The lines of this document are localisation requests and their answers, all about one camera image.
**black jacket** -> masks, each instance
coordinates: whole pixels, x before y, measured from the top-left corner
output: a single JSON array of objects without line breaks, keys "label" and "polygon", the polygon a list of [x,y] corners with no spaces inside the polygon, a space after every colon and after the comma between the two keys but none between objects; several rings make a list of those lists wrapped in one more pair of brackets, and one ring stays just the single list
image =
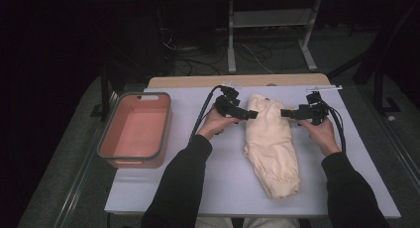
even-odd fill
[{"label": "black jacket", "polygon": [[[142,228],[194,227],[203,190],[206,161],[212,152],[207,139],[196,135],[166,167]],[[373,191],[353,169],[346,155],[324,159],[328,214],[334,228],[389,227],[377,207]]]}]

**beige cloth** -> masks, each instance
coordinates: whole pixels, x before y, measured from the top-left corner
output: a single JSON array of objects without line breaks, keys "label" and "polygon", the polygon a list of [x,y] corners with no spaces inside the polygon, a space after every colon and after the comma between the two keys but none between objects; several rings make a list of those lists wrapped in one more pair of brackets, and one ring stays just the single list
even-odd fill
[{"label": "beige cloth", "polygon": [[259,112],[246,125],[245,153],[269,198],[294,195],[299,189],[299,175],[290,125],[281,117],[281,102],[262,95],[251,95],[248,109]]}]

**dark background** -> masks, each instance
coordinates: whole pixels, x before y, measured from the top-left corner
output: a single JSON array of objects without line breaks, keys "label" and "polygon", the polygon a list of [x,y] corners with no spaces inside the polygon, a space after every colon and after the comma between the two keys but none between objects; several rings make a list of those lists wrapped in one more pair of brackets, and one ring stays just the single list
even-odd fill
[{"label": "dark background", "polygon": [[[166,75],[170,71],[170,55],[160,44],[165,36],[159,27],[172,28],[175,41],[189,38],[211,48],[213,30],[226,28],[224,13],[228,7],[223,1],[205,5],[172,2],[163,6],[163,14],[162,5],[156,4],[0,1],[4,92],[0,214],[3,224],[10,224],[9,227],[18,224],[79,99],[104,66],[109,68],[116,88],[123,88],[127,82],[147,82],[152,76]],[[363,29],[392,25],[387,23],[387,16],[394,13],[396,2],[323,0],[317,27],[345,24]],[[265,5],[276,3],[267,1]],[[243,2],[238,8],[247,5]],[[416,11],[417,17],[410,18],[408,27],[403,28],[403,35],[395,42],[392,53],[399,59],[389,59],[391,66],[386,70],[402,84],[405,73],[413,75],[410,79],[413,84],[420,79],[419,70],[411,66],[413,60],[419,65],[418,51],[414,49],[420,32]],[[412,71],[393,70],[401,65],[402,58]],[[413,86],[406,89],[407,93],[413,90]]]}]

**orange tray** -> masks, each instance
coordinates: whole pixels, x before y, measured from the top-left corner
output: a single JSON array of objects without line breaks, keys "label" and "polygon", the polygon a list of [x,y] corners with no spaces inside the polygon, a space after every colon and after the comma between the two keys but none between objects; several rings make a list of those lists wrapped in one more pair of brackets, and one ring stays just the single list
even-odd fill
[{"label": "orange tray", "polygon": [[172,112],[165,92],[125,93],[107,121],[97,153],[115,168],[163,164]]}]

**black cable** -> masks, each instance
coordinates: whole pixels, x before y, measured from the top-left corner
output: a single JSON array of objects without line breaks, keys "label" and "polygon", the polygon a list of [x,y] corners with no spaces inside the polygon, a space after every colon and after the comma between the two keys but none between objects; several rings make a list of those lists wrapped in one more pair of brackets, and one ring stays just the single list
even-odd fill
[{"label": "black cable", "polygon": [[[260,62],[264,62],[265,60],[267,60],[267,59],[269,59],[269,58],[271,58],[272,57],[272,51],[269,51],[270,52],[270,56],[269,57],[266,57],[266,56],[264,56],[263,54],[260,54],[260,53],[256,53],[256,52],[254,52],[254,51],[252,51],[255,55],[253,55],[252,53],[250,53],[250,50],[248,50],[247,48],[246,48],[246,46],[245,45],[243,45],[243,44],[235,44],[235,45],[239,45],[240,46],[240,48],[238,48],[235,52],[241,57],[241,58],[243,58],[244,60],[246,60],[246,61],[250,61],[250,62],[257,62],[257,59],[260,61]],[[249,59],[249,58],[247,58],[247,57],[245,57],[244,55],[243,55],[243,52],[245,53],[245,54],[247,54],[247,55],[249,55],[249,56],[251,56],[252,57],[252,59]]]},{"label": "black cable", "polygon": [[[259,41],[260,39],[257,39],[256,38],[256,36],[254,35],[254,34],[252,34],[251,35],[251,37],[253,38],[253,40],[254,41]],[[276,40],[274,40],[272,43],[271,43],[271,45],[270,46],[268,46],[268,47],[266,47],[266,46],[264,46],[263,44],[260,44],[260,43],[256,43],[256,42],[252,42],[252,43],[250,43],[250,44],[253,44],[253,45],[255,45],[256,47],[259,47],[259,48],[263,48],[264,49],[264,51],[261,51],[261,53],[263,53],[263,52],[265,52],[265,51],[270,51],[278,42],[279,42],[279,39],[280,39],[280,37],[281,37],[281,33],[280,34],[278,34],[278,35],[276,35],[275,36],[276,37]]]},{"label": "black cable", "polygon": [[340,143],[341,143],[341,146],[342,146],[342,152],[345,154],[346,151],[347,151],[347,148],[346,148],[346,138],[344,136],[344,125],[343,125],[342,116],[340,115],[340,113],[336,109],[334,109],[333,107],[328,105],[327,102],[325,102],[324,100],[322,100],[321,98],[318,98],[318,97],[317,97],[317,99],[328,108],[328,110],[331,113],[331,116],[333,116],[334,122],[336,123],[336,126],[337,126],[337,131],[339,132]]},{"label": "black cable", "polygon": [[257,55],[260,55],[260,57],[259,58],[262,58],[262,59],[269,59],[269,58],[271,58],[271,57],[273,57],[273,54],[272,54],[272,50],[271,50],[271,48],[270,47],[262,47],[262,46],[259,46],[259,45],[257,45],[257,44],[255,44],[255,43],[250,43],[250,45],[254,45],[254,46],[256,46],[256,47],[258,47],[258,48],[263,48],[263,50],[262,51],[253,51],[253,53],[257,56]]},{"label": "black cable", "polygon": [[277,73],[281,73],[283,70],[283,64],[284,64],[284,56],[286,55],[286,49],[283,49],[283,55],[281,56],[281,65],[278,69]]},{"label": "black cable", "polygon": [[191,68],[190,68],[191,70],[192,69],[194,69],[195,70],[195,72],[192,72],[192,71],[189,71],[189,72],[185,72],[185,71],[183,71],[182,69],[180,69],[180,66],[177,66],[176,67],[176,70],[177,71],[179,71],[179,72],[181,72],[183,75],[185,75],[185,76],[195,76],[195,75],[200,75],[200,76],[209,76],[209,75],[214,75],[214,73],[212,73],[212,72],[209,72],[209,73],[203,73],[203,72],[199,72],[198,71],[198,69],[197,69],[197,66],[195,66],[195,65],[193,65]]},{"label": "black cable", "polygon": [[[189,62],[188,60],[185,60],[183,58],[181,58],[180,60],[184,61],[185,63],[187,63],[187,65],[176,65],[176,69],[178,71],[180,71],[182,74],[186,75],[186,76],[191,76],[191,75],[206,75],[203,73],[198,73],[197,70],[197,66],[193,65],[191,62]],[[184,72],[183,70],[180,69],[180,67],[189,67],[189,72]]]},{"label": "black cable", "polygon": [[262,51],[255,52],[255,53],[263,54],[265,52],[269,52],[271,54],[270,57],[272,57],[272,49],[273,49],[273,47],[274,47],[275,44],[277,44],[277,42],[272,42],[270,46],[266,47],[266,46],[264,46],[263,44],[260,44],[260,43],[255,43],[255,42],[250,43],[250,45],[254,45],[254,46],[258,47],[258,48],[262,48],[263,49]]},{"label": "black cable", "polygon": [[222,59],[225,57],[226,50],[227,50],[227,48],[225,48],[225,49],[223,50],[222,55],[221,55],[221,56],[219,57],[219,59],[217,59],[216,61],[212,61],[212,62],[202,62],[202,61],[195,60],[195,59],[190,59],[190,58],[188,58],[188,60],[191,60],[191,61],[194,61],[194,62],[197,62],[197,63],[215,64],[215,63],[218,63],[218,62],[222,61]]},{"label": "black cable", "polygon": [[209,53],[205,51],[196,50],[188,50],[188,52],[177,52],[179,57],[204,57],[208,56]]},{"label": "black cable", "polygon": [[182,59],[185,62],[189,61],[189,62],[195,62],[195,63],[198,63],[198,64],[203,64],[203,65],[209,66],[209,67],[213,68],[217,72],[218,75],[220,75],[220,71],[222,71],[221,69],[213,66],[212,63],[202,62],[202,61],[199,61],[199,60],[194,60],[194,59],[190,59],[190,58],[186,58],[186,57],[179,57],[179,59]]},{"label": "black cable", "polygon": [[191,136],[189,137],[189,140],[190,141],[191,141],[191,138],[197,133],[197,129],[200,126],[201,121],[204,119],[204,116],[203,116],[204,111],[206,110],[207,106],[209,105],[209,102],[210,102],[211,98],[213,97],[213,92],[217,88],[222,88],[222,86],[221,85],[218,85],[218,86],[213,87],[213,89],[207,95],[206,101],[204,102],[203,107],[201,108],[200,114],[197,117],[197,121],[195,122],[194,128],[192,129]]},{"label": "black cable", "polygon": [[[299,17],[296,19],[296,21],[295,21],[295,23],[293,24],[293,26],[296,26],[296,24],[299,22],[299,20],[300,20],[300,18],[303,16],[303,13],[305,12],[305,10],[303,9],[302,11],[301,11],[301,13],[300,13],[300,15],[299,15]],[[251,56],[253,56],[255,59],[256,59],[256,61],[254,61],[254,60],[252,60],[252,59],[248,59],[248,58],[246,58],[246,57],[244,57],[244,55],[242,55],[242,53],[240,52],[240,51],[237,51],[237,53],[238,53],[238,55],[240,56],[240,57],[242,57],[243,59],[245,59],[245,60],[247,60],[247,61],[250,61],[250,62],[258,62],[259,64],[261,64],[262,62],[264,62],[266,59],[269,59],[269,58],[271,58],[272,57],[272,49],[274,49],[274,45],[276,44],[276,42],[273,42],[268,48],[265,48],[265,47],[262,47],[262,46],[259,46],[259,45],[257,45],[257,44],[254,44],[255,46],[257,46],[257,47],[261,47],[261,48],[263,48],[263,49],[265,49],[264,51],[260,51],[260,52],[254,52],[254,51],[252,51],[252,54],[250,54],[249,52],[246,52],[248,55],[251,55]],[[287,46],[286,44],[285,44],[285,46],[284,47],[282,47],[282,48],[277,48],[277,49],[284,49],[284,52],[283,52],[283,56],[282,56],[282,60],[281,60],[281,66],[280,66],[280,69],[277,71],[277,72],[281,72],[281,70],[282,70],[282,66],[283,66],[283,63],[284,63],[284,55],[285,55],[285,52],[286,52],[286,49],[288,49],[288,48],[291,48],[291,47],[294,47],[295,45],[297,45],[298,44],[298,42],[297,43],[293,43],[292,45],[290,45],[290,46]],[[264,56],[263,55],[263,53],[264,52],[266,52],[266,51],[269,51],[269,53],[270,53],[270,56],[269,57],[266,57],[266,56]]]}]

